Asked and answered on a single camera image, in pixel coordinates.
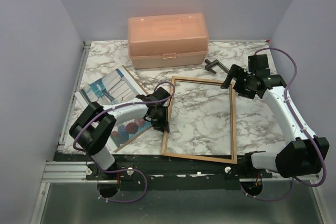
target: black clamp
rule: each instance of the black clamp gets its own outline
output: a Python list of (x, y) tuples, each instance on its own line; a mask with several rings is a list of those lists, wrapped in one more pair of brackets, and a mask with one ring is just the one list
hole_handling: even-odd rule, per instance
[(229, 73), (229, 69), (225, 67), (219, 60), (214, 60), (211, 62), (208, 59), (205, 59), (205, 63), (207, 63), (205, 70), (210, 71), (211, 73), (216, 74), (216, 71), (212, 69), (215, 65), (218, 65), (221, 69), (224, 70), (224, 72)]

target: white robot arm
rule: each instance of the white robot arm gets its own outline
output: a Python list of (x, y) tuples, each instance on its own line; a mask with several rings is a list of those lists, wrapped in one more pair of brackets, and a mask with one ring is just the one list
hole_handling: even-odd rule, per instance
[(249, 72), (232, 65), (221, 88), (228, 88), (234, 78), (234, 89), (239, 95), (253, 99), (257, 94), (262, 98), (272, 110), (287, 144), (279, 153), (260, 150), (246, 154), (250, 157), (250, 165), (256, 169), (277, 172), (286, 178), (321, 171), (329, 149), (327, 139), (317, 137), (307, 126), (289, 94), (285, 93), (287, 90), (283, 78), (278, 74), (270, 74), (267, 55), (249, 56), (248, 68)]
[[(172, 95), (159, 87), (153, 94), (137, 95), (131, 101), (116, 105), (90, 103), (69, 130), (69, 134), (75, 139), (74, 149), (86, 152), (101, 168), (110, 168), (114, 157), (108, 151), (106, 143), (113, 127), (132, 119), (148, 118), (155, 130), (169, 132), (167, 107), (164, 103)], [(93, 122), (98, 123), (97, 127), (93, 127)]]

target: box latch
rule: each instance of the box latch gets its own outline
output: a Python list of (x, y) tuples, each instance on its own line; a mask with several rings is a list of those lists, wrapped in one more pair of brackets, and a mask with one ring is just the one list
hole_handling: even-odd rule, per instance
[(177, 57), (176, 53), (173, 54), (163, 54), (162, 59), (175, 59)]

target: white marble surface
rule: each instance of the white marble surface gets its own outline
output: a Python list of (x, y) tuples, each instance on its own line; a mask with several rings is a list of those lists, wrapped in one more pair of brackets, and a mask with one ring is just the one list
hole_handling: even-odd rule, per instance
[[(211, 41), (209, 43), (209, 60), (220, 60), (226, 67), (232, 64), (247, 67), (247, 57), (260, 48), (268, 47), (266, 42), (225, 42)], [(273, 59), (269, 51), (269, 66), (272, 73), (276, 73)], [(212, 80), (224, 80), (226, 73), (219, 67), (214, 69), (217, 74), (212, 74), (204, 69), (205, 64), (191, 65), (175, 68), (138, 69), (132, 68), (132, 62), (128, 58), (127, 41), (95, 41), (91, 45), (89, 57), (83, 74), (81, 87), (92, 83), (119, 66), (126, 66), (136, 79), (148, 92), (152, 92), (160, 81), (172, 80), (173, 76), (195, 77)], [(75, 109), (70, 123), (73, 123), (83, 111), (76, 101)], [(285, 146), (284, 137), (271, 110), (258, 97), (254, 100), (236, 97), (237, 118), (237, 153), (243, 155), (251, 151), (275, 151)], [(132, 143), (120, 150), (119, 154), (160, 154), (163, 133), (149, 129)], [(72, 148), (73, 139), (70, 135), (65, 137), (64, 153), (76, 153)], [(192, 143), (182, 152), (217, 154), (216, 148), (206, 145), (200, 150), (198, 144)], [(176, 147), (174, 152), (181, 153)]]
[(230, 91), (219, 87), (176, 82), (167, 152), (231, 154)]

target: wooden picture frame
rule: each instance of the wooden picture frame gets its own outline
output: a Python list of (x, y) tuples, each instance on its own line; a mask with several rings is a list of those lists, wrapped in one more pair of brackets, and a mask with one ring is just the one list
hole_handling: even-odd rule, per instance
[[(197, 78), (188, 78), (188, 77), (173, 77), (172, 83), (175, 85), (176, 82), (191, 82), (191, 83), (199, 83), (199, 84), (208, 84), (208, 85), (222, 85), (222, 81), (217, 80), (206, 80), (206, 79), (197, 79)], [(168, 132), (164, 132), (163, 142), (161, 148), (161, 155), (169, 156), (169, 157), (180, 157), (180, 158), (189, 158), (203, 161), (212, 161), (212, 162), (221, 162), (228, 164), (237, 164), (237, 134), (236, 134), (236, 109), (235, 109), (235, 90), (233, 89), (232, 84), (229, 87), (230, 90), (230, 114), (231, 114), (231, 159), (228, 158), (219, 158), (219, 157), (208, 157), (208, 156), (200, 156), (200, 155), (189, 155), (189, 154), (178, 154), (178, 153), (170, 153), (167, 152), (167, 144), (168, 144)], [(168, 108), (168, 121), (170, 123), (172, 116), (172, 109), (174, 104), (174, 97), (170, 102), (170, 106)]]

